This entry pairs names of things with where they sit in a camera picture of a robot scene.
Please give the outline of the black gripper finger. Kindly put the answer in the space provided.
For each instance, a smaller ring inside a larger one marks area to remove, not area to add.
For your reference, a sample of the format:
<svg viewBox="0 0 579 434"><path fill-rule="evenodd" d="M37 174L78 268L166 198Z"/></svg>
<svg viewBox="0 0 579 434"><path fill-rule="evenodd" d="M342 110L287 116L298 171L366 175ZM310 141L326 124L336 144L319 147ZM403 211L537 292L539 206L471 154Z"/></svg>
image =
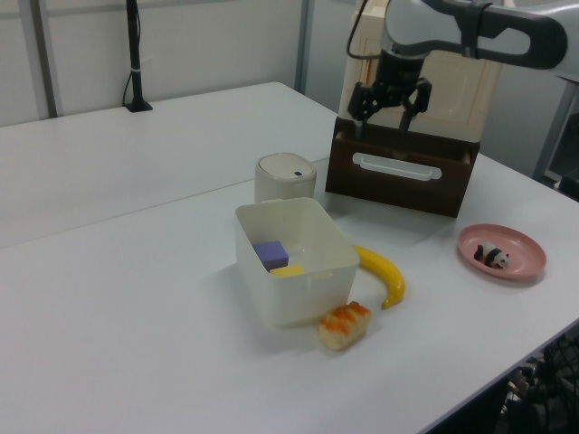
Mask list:
<svg viewBox="0 0 579 434"><path fill-rule="evenodd" d="M419 114L428 109L432 84L425 78L420 78L415 87L415 99L410 100L409 96L404 95L402 98L403 114L399 124L401 132L407 132L411 121Z"/></svg>
<svg viewBox="0 0 579 434"><path fill-rule="evenodd" d="M357 137L364 135L367 120L370 119L376 111L374 88L358 82L353 88L351 98L347 105L347 112L353 119Z"/></svg>

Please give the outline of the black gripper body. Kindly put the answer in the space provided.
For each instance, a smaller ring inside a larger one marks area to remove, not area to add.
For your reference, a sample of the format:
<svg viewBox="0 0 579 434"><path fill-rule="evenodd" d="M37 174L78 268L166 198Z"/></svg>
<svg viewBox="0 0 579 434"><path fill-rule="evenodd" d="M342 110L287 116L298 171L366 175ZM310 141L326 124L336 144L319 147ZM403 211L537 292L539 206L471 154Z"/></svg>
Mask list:
<svg viewBox="0 0 579 434"><path fill-rule="evenodd" d="M375 105L378 108L402 106L404 95L414 101L424 60L424 55L403 56L382 50L373 83Z"/></svg>

